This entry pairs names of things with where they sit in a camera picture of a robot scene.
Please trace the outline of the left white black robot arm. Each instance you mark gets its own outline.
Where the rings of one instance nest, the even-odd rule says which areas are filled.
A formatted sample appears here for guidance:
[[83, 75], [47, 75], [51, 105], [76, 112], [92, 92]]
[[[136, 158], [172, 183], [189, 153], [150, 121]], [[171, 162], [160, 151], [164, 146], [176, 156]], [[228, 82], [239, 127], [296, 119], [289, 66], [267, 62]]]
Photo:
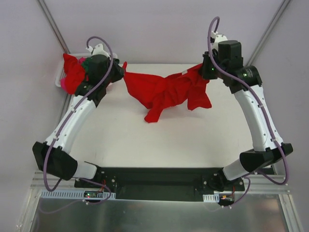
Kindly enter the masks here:
[[101, 185], [98, 167], [77, 161], [70, 152], [83, 124], [105, 97], [107, 86], [123, 77], [124, 70], [117, 58], [93, 55], [86, 60], [85, 78], [77, 87], [71, 106], [54, 132], [43, 143], [33, 145], [32, 151], [44, 180], [51, 174], [61, 180], [85, 178], [92, 188]]

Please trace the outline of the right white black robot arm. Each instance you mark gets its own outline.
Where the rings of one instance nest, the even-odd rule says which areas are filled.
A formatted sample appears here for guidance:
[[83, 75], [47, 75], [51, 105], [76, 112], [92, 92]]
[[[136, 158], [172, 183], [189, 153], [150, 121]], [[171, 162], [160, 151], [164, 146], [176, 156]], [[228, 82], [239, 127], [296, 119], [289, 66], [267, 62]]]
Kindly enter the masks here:
[[262, 168], [280, 160], [285, 168], [285, 179], [280, 184], [286, 184], [289, 179], [286, 157], [293, 147], [283, 141], [275, 128], [257, 68], [243, 65], [241, 43], [211, 38], [203, 58], [202, 76], [208, 80], [220, 78], [230, 89], [244, 113], [253, 142], [251, 150], [241, 152], [236, 161], [215, 173], [208, 186], [227, 191], [238, 178], [254, 172], [262, 174]]

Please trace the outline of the white plastic laundry basket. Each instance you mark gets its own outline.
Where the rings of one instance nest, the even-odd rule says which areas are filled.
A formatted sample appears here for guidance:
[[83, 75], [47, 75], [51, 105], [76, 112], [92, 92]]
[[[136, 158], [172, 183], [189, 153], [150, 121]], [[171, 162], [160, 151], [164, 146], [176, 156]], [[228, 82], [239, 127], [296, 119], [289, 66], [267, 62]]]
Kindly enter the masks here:
[[[92, 57], [92, 70], [86, 74], [81, 63], [84, 58]], [[90, 91], [97, 84], [103, 87], [111, 83], [107, 83], [113, 60], [116, 57], [106, 57], [104, 55], [72, 55], [63, 54], [62, 62], [58, 68], [56, 76], [56, 86], [62, 88], [70, 95], [77, 95], [81, 91]]]

